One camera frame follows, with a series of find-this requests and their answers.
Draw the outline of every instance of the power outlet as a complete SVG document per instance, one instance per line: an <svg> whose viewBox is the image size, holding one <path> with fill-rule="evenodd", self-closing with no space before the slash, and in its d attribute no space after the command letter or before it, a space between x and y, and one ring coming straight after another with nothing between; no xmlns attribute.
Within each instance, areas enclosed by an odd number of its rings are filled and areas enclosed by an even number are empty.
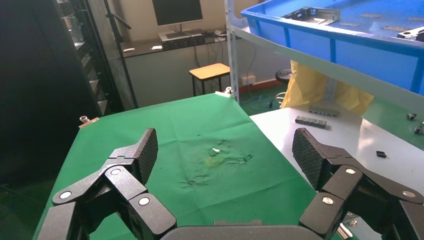
<svg viewBox="0 0 424 240"><path fill-rule="evenodd" d="M254 84L256 83L256 76L255 75L250 75L248 77L242 76L241 77L241 84L243 86L249 85L249 84Z"/></svg>

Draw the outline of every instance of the textured fingertip pad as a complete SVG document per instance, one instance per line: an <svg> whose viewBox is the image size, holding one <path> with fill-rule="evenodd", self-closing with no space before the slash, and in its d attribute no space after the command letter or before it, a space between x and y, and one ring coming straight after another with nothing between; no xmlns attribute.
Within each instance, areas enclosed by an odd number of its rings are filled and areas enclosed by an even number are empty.
<svg viewBox="0 0 424 240"><path fill-rule="evenodd" d="M158 138L154 128L147 128L141 136L135 159L140 167L141 184L146 185L158 157Z"/></svg>
<svg viewBox="0 0 424 240"><path fill-rule="evenodd" d="M320 143L306 128L298 128L294 132L293 157L315 190L318 190L318 181L325 159L319 145Z"/></svg>

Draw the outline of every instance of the white table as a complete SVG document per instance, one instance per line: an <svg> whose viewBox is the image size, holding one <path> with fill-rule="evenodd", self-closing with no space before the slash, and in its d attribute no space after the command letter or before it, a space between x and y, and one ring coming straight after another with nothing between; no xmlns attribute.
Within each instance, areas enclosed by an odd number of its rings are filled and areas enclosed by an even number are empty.
<svg viewBox="0 0 424 240"><path fill-rule="evenodd" d="M312 105L340 111L338 117L309 113L309 104L250 116L263 134L306 179L292 153L295 130L306 128L320 143L344 148L365 168L410 187L424 195L424 151L370 123L343 107L322 101ZM329 129L295 123L297 116L327 121ZM377 157L383 151L387 158ZM360 240L380 239L380 235L358 219L350 228Z"/></svg>

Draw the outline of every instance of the green tablecloth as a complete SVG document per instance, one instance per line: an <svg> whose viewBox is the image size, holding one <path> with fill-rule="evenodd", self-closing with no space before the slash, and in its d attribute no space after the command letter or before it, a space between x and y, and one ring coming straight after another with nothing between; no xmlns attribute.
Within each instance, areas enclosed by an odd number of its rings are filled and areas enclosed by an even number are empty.
<svg viewBox="0 0 424 240"><path fill-rule="evenodd" d="M159 143L147 188L174 214L178 226L220 220L297 225L315 196L233 99L208 94L105 116L82 128L50 199L98 170L114 149L136 143L146 128L156 129ZM41 220L51 206L50 200ZM113 214L91 239L134 237Z"/></svg>

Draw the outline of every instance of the black cabinet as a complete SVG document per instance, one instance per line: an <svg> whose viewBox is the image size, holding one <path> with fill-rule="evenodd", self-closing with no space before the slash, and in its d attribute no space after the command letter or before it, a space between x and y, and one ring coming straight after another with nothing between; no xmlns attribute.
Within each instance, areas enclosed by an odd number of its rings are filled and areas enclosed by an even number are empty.
<svg viewBox="0 0 424 240"><path fill-rule="evenodd" d="M0 184L55 176L80 116L136 107L126 67L111 66L122 59L101 35L113 33L99 31L87 0L3 0L0 29Z"/></svg>

